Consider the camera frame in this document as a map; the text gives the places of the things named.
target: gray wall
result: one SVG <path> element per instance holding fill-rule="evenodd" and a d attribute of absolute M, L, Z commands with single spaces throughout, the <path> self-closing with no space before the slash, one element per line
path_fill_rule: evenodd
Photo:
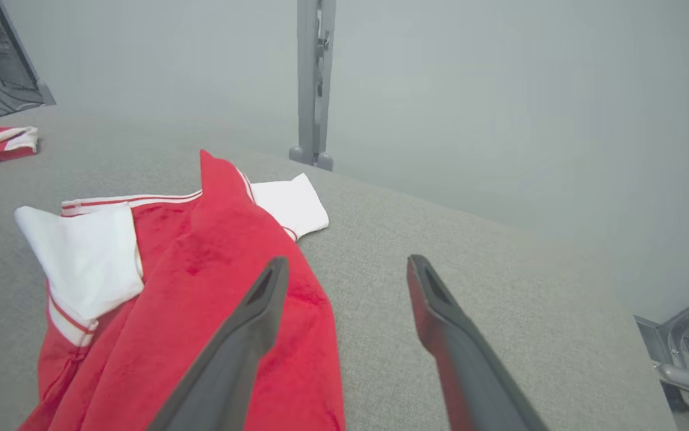
<path fill-rule="evenodd" d="M 279 156 L 297 144 L 295 1 L 3 3 L 62 106 Z"/>
<path fill-rule="evenodd" d="M 5 4 L 59 104 L 205 147 L 285 156 L 297 141 L 295 2 Z M 337 172 L 605 256 L 650 319 L 689 303 L 689 2 L 336 13 Z"/>
<path fill-rule="evenodd" d="M 604 257 L 663 321 L 689 303 L 689 2 L 347 0 L 335 169 Z"/>

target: white sleeve cuff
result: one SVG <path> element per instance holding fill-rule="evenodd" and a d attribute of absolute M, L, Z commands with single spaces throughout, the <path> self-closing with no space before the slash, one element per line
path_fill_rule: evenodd
<path fill-rule="evenodd" d="M 304 174 L 290 181 L 251 184 L 256 204 L 264 208 L 294 240 L 328 227 L 328 213 Z"/>
<path fill-rule="evenodd" d="M 90 323 L 142 292 L 142 261 L 128 204 L 81 217 L 15 210 L 49 280 L 56 305 L 81 324 Z"/>

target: gray fabric surface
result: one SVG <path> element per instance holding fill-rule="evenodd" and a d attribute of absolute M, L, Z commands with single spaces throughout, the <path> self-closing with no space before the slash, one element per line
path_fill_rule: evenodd
<path fill-rule="evenodd" d="M 466 213 L 207 136 L 163 136 L 45 107 L 0 120 L 40 129 L 38 155 L 0 163 L 0 429 L 37 401 L 43 272 L 21 205 L 199 188 L 198 149 L 252 182 L 306 172 L 330 227 L 300 241 L 336 314 L 347 426 L 447 429 L 437 371 L 415 335 L 405 259 L 427 256 L 553 431 L 674 430 L 631 314 L 576 257 Z"/>

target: gray table surface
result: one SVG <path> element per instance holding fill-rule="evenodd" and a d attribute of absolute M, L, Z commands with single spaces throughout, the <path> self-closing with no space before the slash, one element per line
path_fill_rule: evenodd
<path fill-rule="evenodd" d="M 200 188 L 200 148 L 252 182 L 306 172 L 317 189 L 330 227 L 300 248 L 336 314 L 350 430 L 448 428 L 437 371 L 415 335 L 405 286 L 412 253 L 432 261 L 552 431 L 675 429 L 631 313 L 569 252 L 209 136 L 163 136 L 62 107 L 0 125 L 37 126 L 41 136 L 40 153 L 0 163 L 0 429 L 36 404 L 45 333 L 45 278 L 14 209 L 58 213 L 66 199 L 191 193 Z"/>

